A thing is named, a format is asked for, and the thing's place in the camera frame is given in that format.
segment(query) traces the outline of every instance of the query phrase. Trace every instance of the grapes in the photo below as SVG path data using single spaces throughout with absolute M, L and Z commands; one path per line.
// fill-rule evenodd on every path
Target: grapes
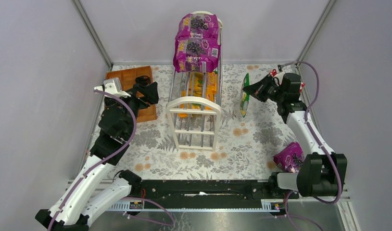
M 292 161 L 296 164 L 297 167 L 301 167 L 303 161 L 296 156 L 296 153 L 292 155 Z
M 195 43 L 195 42 L 189 42 L 187 44 L 187 50 L 191 51 L 193 53 L 196 53 L 196 54 L 199 54 L 199 53 L 206 54 L 206 52 L 204 52 L 204 50 L 200 47 L 200 44 Z
M 201 18 L 193 18 L 190 22 L 190 28 L 208 30 L 207 24 Z

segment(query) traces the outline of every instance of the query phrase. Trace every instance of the floral tablecloth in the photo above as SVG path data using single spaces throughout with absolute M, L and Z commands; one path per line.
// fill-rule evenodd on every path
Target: floral tablecloth
M 251 99 L 243 118 L 239 111 L 239 95 L 246 73 L 250 73 L 250 82 L 255 83 L 276 66 L 223 65 L 222 125 L 217 149 L 211 152 L 175 148 L 165 112 L 174 68 L 172 65 L 151 65 L 160 97 L 156 106 L 158 119 L 138 123 L 131 146 L 107 179 L 124 169 L 134 171 L 143 179 L 157 180 L 268 179 L 273 171 L 279 170 L 272 156 L 295 141 L 295 136 L 277 114 L 274 102 Z M 116 65 L 113 71 L 134 67 L 138 66 Z M 91 146 L 99 131 L 97 126 Z

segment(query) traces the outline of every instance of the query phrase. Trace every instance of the purple snack bag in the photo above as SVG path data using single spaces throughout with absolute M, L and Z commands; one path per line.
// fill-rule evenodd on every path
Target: purple snack bag
M 297 173 L 301 169 L 305 157 L 297 142 L 290 143 L 284 150 L 273 156 L 277 166 L 286 172 Z
M 176 39 L 182 37 L 215 38 L 218 39 L 218 19 L 215 14 L 187 14 L 179 24 Z
M 218 65 L 220 45 L 214 38 L 176 40 L 173 65 L 177 72 L 213 72 Z

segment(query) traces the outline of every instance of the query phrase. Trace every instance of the wall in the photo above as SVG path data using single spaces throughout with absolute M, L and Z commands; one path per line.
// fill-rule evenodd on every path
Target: wall
M 362 231 L 392 230 L 392 0 L 337 1 L 305 61 L 322 135 L 348 159 Z M 302 69 L 314 97 L 316 84 Z
M 171 63 L 183 16 L 215 13 L 223 21 L 223 60 L 296 59 L 328 0 L 82 0 L 114 62 Z
M 65 192 L 84 153 L 107 68 L 71 1 L 0 0 L 0 231 Z

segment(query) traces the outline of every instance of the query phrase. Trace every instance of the brown wooden box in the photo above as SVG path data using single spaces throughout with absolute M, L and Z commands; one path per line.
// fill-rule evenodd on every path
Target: brown wooden box
M 152 69 L 150 66 L 108 72 L 106 75 L 106 79 L 118 77 L 121 80 L 122 90 L 128 90 L 133 87 L 133 85 L 135 84 L 135 79 L 139 76 L 149 76 L 151 82 L 153 82 Z M 151 105 L 150 107 L 146 109 L 141 109 L 138 112 L 138 123 L 156 119 L 156 105 Z

